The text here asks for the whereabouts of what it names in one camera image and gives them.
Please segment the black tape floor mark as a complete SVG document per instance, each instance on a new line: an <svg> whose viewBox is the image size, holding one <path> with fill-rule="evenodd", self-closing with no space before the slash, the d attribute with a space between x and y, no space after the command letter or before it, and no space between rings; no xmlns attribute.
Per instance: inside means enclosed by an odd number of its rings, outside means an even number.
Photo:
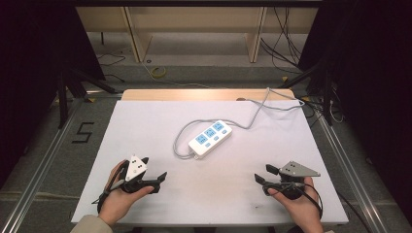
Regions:
<svg viewBox="0 0 412 233"><path fill-rule="evenodd" d="M93 122L82 122L76 132L76 137L72 140L73 144L86 144L92 135L91 127Z"/></svg>

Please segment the person's right hand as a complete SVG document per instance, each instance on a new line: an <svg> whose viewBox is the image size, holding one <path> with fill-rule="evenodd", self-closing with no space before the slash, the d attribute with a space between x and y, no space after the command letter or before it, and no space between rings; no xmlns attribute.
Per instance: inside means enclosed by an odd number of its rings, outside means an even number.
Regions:
<svg viewBox="0 0 412 233"><path fill-rule="evenodd" d="M285 207L294 223L304 233L324 233L320 212L307 197L301 195L298 199L291 200L273 188L269 188L268 193Z"/></svg>

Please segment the black curtain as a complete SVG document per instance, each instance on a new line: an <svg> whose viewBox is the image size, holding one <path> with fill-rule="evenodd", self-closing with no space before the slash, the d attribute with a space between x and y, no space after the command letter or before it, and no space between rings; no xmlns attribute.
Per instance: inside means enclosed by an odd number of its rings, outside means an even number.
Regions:
<svg viewBox="0 0 412 233"><path fill-rule="evenodd" d="M66 67L104 78L77 9L0 0L0 188L55 98Z"/></svg>
<svg viewBox="0 0 412 233"><path fill-rule="evenodd" d="M326 52L339 26L337 83L346 117L412 224L412 0L322 0L298 66Z"/></svg>

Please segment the black metal tripod stand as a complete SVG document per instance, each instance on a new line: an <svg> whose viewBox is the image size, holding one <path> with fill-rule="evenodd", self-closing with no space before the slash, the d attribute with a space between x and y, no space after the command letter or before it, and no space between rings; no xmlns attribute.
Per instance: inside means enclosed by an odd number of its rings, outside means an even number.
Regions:
<svg viewBox="0 0 412 233"><path fill-rule="evenodd" d="M303 82L309 78L310 83L307 86L307 91L320 90L323 94L322 114L329 126L332 126L332 114L330 113L331 100L331 70L330 62L321 58L313 67L304 71L302 74L296 76L290 81L280 85L280 88L289 88L297 83Z"/></svg>
<svg viewBox="0 0 412 233"><path fill-rule="evenodd" d="M97 86L108 93L117 93L113 87L100 82L86 72L81 71L78 68L72 68L69 65L64 65L60 74L57 76L57 95L60 113L59 129L64 126L69 117L67 91L70 91L75 98L86 98L86 89L82 85L82 81L91 83L92 85Z"/></svg>

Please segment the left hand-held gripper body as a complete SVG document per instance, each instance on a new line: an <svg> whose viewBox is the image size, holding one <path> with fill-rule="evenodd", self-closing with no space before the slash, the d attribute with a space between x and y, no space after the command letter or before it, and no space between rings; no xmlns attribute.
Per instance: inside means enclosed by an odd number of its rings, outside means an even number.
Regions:
<svg viewBox="0 0 412 233"><path fill-rule="evenodd" d="M129 160L126 160L121 166L120 180L123 184L120 188L126 193L134 193L143 187L152 186L154 189L151 194L158 193L160 183L156 180L144 181L143 177L147 171L147 164L133 155Z"/></svg>

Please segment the light wooden shelf unit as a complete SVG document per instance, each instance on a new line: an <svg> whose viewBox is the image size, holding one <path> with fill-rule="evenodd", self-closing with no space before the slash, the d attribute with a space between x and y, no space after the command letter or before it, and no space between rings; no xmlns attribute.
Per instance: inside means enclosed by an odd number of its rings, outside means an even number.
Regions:
<svg viewBox="0 0 412 233"><path fill-rule="evenodd" d="M154 33L241 33L249 60L258 60L260 38L278 33L287 22L289 31L310 31L316 7L79 7L77 13L87 32L125 32L135 60L144 60Z"/></svg>

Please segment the person's left hand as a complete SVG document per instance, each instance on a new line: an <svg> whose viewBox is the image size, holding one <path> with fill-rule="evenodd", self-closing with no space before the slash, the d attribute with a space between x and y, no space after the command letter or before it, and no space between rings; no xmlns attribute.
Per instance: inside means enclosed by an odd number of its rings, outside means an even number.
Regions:
<svg viewBox="0 0 412 233"><path fill-rule="evenodd" d="M136 201L150 194L153 190L152 186L143 187L134 193L126 193L121 189L113 190L103 202L98 217L109 226L114 226L128 213Z"/></svg>

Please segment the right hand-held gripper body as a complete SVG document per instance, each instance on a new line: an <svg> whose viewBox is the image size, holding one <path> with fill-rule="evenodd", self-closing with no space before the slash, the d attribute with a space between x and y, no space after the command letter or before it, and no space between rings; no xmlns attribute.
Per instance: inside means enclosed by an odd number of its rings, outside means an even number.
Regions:
<svg viewBox="0 0 412 233"><path fill-rule="evenodd" d="M278 183L266 182L262 186L265 195L268 189L273 188L284 194L289 199L297 199L304 192L304 179L306 177L319 177L321 174L295 161L290 161L279 169L281 180Z"/></svg>

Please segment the white table cover sheet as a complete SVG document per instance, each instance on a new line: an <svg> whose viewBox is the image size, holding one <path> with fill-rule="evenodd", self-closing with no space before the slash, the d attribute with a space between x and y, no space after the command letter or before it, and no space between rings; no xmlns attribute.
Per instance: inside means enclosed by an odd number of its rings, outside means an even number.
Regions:
<svg viewBox="0 0 412 233"><path fill-rule="evenodd" d="M231 135L201 159L189 141L222 120ZM73 215L79 221L96 212L110 171L131 155L148 157L146 179L167 172L159 193L139 200L122 219L142 226L263 226L290 222L266 196L255 174L275 182L271 164L295 161L321 175L315 187L324 203L322 221L348 218L330 180L306 117L295 100L119 101Z"/></svg>

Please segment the aluminium floor rail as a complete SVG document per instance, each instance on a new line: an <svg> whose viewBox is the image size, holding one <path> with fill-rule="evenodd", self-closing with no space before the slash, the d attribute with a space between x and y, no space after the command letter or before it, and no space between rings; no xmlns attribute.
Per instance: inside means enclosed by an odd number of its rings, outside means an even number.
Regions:
<svg viewBox="0 0 412 233"><path fill-rule="evenodd" d="M318 122L322 126L323 131L332 147L336 159L360 205L360 209L362 210L365 220L368 223L370 232L389 233L378 209L374 205L371 197L368 195L365 186L361 182L360 176L355 170L354 165L351 163L333 127L327 123L323 115L317 113L317 117Z"/></svg>
<svg viewBox="0 0 412 233"><path fill-rule="evenodd" d="M18 232L83 103L79 99L69 101L69 117L62 126L58 105L51 106L25 154L0 188L0 233Z"/></svg>

